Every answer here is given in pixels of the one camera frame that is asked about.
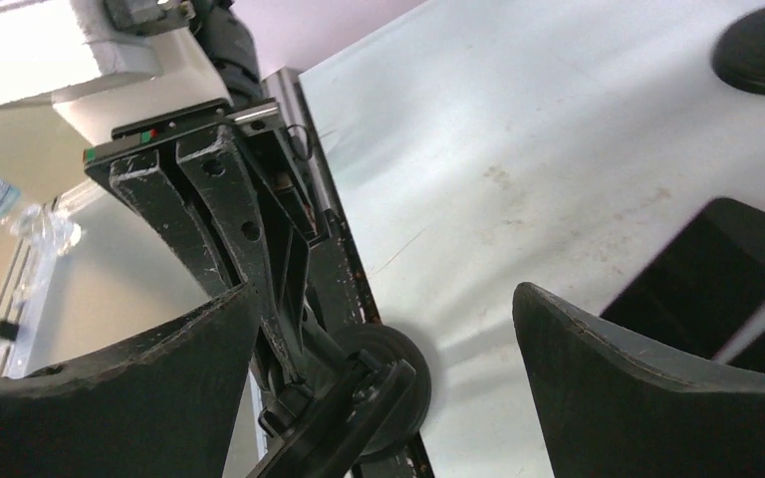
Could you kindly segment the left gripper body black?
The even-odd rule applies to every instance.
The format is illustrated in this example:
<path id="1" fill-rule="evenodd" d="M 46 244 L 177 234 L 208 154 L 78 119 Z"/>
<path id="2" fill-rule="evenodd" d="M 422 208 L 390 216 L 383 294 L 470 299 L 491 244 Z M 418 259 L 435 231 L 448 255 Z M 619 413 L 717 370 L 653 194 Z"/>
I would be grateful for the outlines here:
<path id="1" fill-rule="evenodd" d="M 156 149 L 161 158 L 184 175 L 176 163 L 176 147 L 187 134 L 209 124 L 229 124 L 237 128 L 252 152 L 253 163 L 269 180 L 273 192 L 309 244 L 317 245 L 330 236 L 324 209 L 316 196 L 304 133 L 289 128 L 279 103 L 273 98 L 236 111 L 227 102 L 215 100 L 118 127 L 108 142 L 85 150 L 84 171 L 105 192 L 124 204 L 109 183 L 113 160 Z M 190 185 L 201 215 L 211 227 L 214 241 L 222 245 L 206 205 L 186 176 L 185 182 Z"/>

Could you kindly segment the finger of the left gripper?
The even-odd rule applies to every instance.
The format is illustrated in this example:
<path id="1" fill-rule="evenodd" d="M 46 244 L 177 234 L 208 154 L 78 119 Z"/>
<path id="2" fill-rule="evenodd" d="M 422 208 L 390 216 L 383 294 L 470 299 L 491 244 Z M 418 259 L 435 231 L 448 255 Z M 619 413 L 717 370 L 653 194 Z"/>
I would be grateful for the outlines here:
<path id="1" fill-rule="evenodd" d="M 259 291 L 262 329 L 284 379 L 303 381 L 304 237 L 236 127 L 209 124 L 187 134 L 176 163 L 211 214 L 234 268 Z"/>
<path id="2" fill-rule="evenodd" d="M 109 183 L 115 196 L 156 232 L 208 296 L 239 284 L 185 176 L 161 158 L 158 150 L 113 160 Z"/>

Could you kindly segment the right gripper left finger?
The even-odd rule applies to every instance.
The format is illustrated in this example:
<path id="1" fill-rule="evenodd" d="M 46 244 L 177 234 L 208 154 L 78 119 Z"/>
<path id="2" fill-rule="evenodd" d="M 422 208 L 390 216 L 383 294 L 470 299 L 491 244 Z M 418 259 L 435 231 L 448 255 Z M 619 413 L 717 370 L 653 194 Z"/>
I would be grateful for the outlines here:
<path id="1" fill-rule="evenodd" d="M 218 477 L 260 324 L 239 286 L 162 325 L 0 378 L 0 477 Z"/>

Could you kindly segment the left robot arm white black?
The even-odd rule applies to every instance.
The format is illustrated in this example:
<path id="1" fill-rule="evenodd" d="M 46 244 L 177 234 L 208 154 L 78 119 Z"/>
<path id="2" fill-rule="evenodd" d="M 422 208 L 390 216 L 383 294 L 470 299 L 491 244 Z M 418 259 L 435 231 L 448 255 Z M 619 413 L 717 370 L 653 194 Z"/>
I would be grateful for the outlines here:
<path id="1" fill-rule="evenodd" d="M 223 89 L 120 123 L 86 151 L 86 174 L 142 219 L 205 293 L 254 287 L 258 383 L 305 382 L 311 253 L 329 231 L 309 168 L 261 88 L 250 31 L 227 1 L 104 8 L 120 32 L 194 41 Z"/>

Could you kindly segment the black phone pink case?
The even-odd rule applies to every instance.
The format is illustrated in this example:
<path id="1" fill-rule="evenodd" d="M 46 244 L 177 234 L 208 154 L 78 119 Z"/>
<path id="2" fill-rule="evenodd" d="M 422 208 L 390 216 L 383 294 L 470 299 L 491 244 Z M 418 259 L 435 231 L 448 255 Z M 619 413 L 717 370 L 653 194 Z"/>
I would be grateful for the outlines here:
<path id="1" fill-rule="evenodd" d="M 706 203 L 601 317 L 651 340 L 644 363 L 709 375 L 714 355 L 765 302 L 765 211 L 732 198 Z"/>

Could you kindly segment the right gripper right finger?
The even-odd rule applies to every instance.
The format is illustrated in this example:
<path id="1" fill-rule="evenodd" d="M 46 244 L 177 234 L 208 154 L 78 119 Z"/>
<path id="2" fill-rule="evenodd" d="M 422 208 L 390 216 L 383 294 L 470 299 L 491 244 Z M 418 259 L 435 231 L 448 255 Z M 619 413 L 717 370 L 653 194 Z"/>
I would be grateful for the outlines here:
<path id="1" fill-rule="evenodd" d="M 700 358 L 530 282 L 513 324 L 558 477 L 765 477 L 765 373 Z"/>

